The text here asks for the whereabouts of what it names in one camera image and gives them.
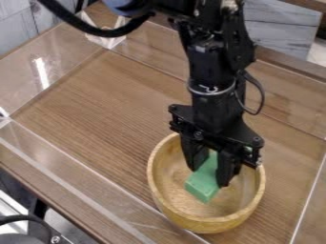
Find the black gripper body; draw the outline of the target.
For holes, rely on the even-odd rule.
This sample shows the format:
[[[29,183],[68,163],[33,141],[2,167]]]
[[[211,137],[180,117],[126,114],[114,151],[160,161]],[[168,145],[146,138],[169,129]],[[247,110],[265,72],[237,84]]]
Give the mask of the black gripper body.
[[[260,158],[263,139],[247,126],[243,113],[245,85],[231,84],[221,90],[216,86],[188,85],[191,105],[172,104],[169,127],[173,132],[197,140],[208,150],[227,150],[240,159],[240,165],[255,168]]]

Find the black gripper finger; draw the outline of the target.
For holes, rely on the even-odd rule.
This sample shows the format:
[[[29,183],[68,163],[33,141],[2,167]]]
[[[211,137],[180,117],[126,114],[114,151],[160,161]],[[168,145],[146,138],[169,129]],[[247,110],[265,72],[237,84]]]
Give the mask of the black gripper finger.
[[[232,177],[240,172],[240,167],[240,159],[233,153],[227,150],[217,152],[217,169],[215,171],[215,176],[220,188],[229,185]]]
[[[197,140],[183,135],[180,147],[188,169],[195,172],[208,158],[208,148]]]

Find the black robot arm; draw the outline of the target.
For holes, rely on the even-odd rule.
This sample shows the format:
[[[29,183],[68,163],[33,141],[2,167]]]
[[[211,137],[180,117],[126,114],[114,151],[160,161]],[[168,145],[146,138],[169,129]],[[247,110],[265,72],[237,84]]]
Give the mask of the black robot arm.
[[[245,125],[245,84],[256,79],[247,73],[255,62],[255,44],[244,23],[244,0],[101,0],[105,7],[129,19],[102,30],[82,21],[57,0],[37,0],[70,26],[86,34],[114,38],[137,30],[159,13],[168,17],[188,60],[189,105],[173,104],[171,129],[191,171],[217,153],[215,184],[229,185],[247,165],[257,166],[263,139]]]

